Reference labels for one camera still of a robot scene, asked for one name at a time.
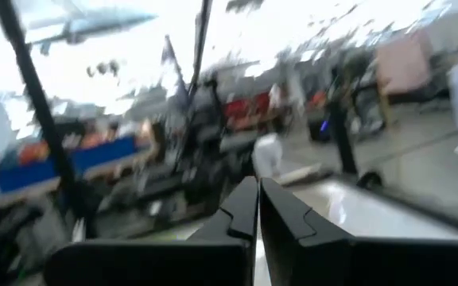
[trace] blue light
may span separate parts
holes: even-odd
[[[323,121],[321,125],[321,132],[324,132],[328,128],[328,121]]]

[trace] person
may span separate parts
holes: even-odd
[[[274,84],[270,90],[270,109],[280,109],[282,107],[282,91],[278,84]]]
[[[282,143],[276,133],[260,137],[254,144],[252,162],[257,177],[278,178],[281,175]]]

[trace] black metal pole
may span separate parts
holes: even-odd
[[[177,90],[177,98],[179,98],[181,109],[187,113],[188,108],[191,106],[192,98],[189,96],[188,91],[184,84],[183,74],[181,73],[180,65],[178,64],[178,60],[176,58],[176,53],[174,52],[173,44],[171,43],[171,39],[169,35],[165,36],[165,46],[164,50],[162,51],[162,63],[167,61],[172,61],[174,70],[177,75],[176,85],[178,87]]]
[[[196,34],[196,50],[194,54],[194,72],[192,79],[190,80],[190,88],[188,89],[188,94],[190,95],[191,100],[197,92],[197,82],[199,81],[200,68],[203,63],[203,51],[204,43],[206,41],[206,33],[208,32],[208,22],[210,19],[210,13],[212,11],[212,0],[203,0],[201,6],[201,11],[199,18],[199,33]]]
[[[346,128],[346,114],[339,100],[331,101],[327,106],[329,116],[328,124],[331,126],[332,136],[339,150],[342,172],[345,174],[358,175],[355,156]]]
[[[60,135],[56,131],[45,93],[25,44],[24,33],[11,0],[0,0],[0,25],[14,48],[17,64],[25,81],[28,96],[35,108],[35,115],[41,125],[43,137],[49,145],[56,171],[61,178],[61,190],[72,207],[73,214],[77,218],[83,218],[86,210],[83,207],[81,190],[77,189],[72,163],[63,149]]]

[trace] wheel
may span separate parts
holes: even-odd
[[[375,190],[383,186],[383,179],[378,172],[369,171],[359,178],[356,185],[367,190]]]

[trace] orange object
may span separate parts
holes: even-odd
[[[83,141],[80,143],[80,148],[90,149],[104,142],[103,136],[99,133],[87,134],[84,136]]]
[[[315,95],[310,100],[309,105],[323,106],[325,102],[326,102],[326,93],[324,91],[318,91],[315,93]]]
[[[19,164],[31,164],[37,161],[47,160],[49,147],[45,142],[38,142],[24,146],[19,153]]]

